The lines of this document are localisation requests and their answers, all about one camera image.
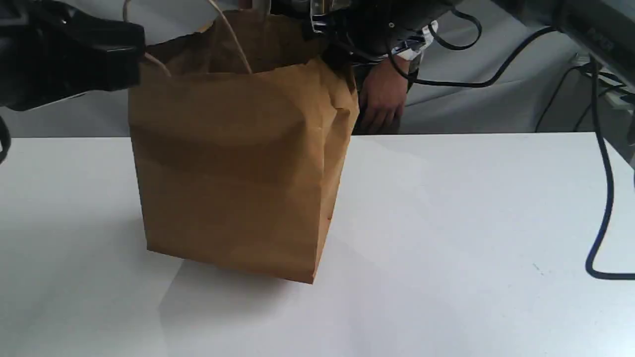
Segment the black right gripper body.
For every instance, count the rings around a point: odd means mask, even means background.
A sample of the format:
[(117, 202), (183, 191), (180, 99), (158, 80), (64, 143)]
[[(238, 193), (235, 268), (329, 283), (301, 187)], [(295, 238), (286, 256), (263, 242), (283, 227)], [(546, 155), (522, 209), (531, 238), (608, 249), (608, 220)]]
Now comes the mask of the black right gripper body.
[(417, 58), (433, 42), (445, 0), (273, 0), (271, 11), (299, 19), (306, 39), (325, 40), (329, 65)]

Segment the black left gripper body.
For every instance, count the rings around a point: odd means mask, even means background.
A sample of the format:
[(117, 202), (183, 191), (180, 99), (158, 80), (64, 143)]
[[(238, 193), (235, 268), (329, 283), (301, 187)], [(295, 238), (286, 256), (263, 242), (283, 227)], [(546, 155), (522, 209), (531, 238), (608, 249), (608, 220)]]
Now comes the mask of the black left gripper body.
[(138, 86), (145, 32), (56, 0), (3, 0), (0, 103), (27, 111)]

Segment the person's bare hand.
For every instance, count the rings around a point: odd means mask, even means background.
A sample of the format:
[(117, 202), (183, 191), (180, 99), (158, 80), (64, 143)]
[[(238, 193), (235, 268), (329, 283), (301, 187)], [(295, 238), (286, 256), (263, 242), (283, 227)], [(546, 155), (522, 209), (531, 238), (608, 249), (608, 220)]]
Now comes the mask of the person's bare hand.
[(357, 135), (393, 135), (397, 133), (405, 108), (410, 82), (395, 70), (393, 63), (408, 72), (410, 61), (384, 59), (374, 65), (359, 91), (360, 113), (356, 122)]

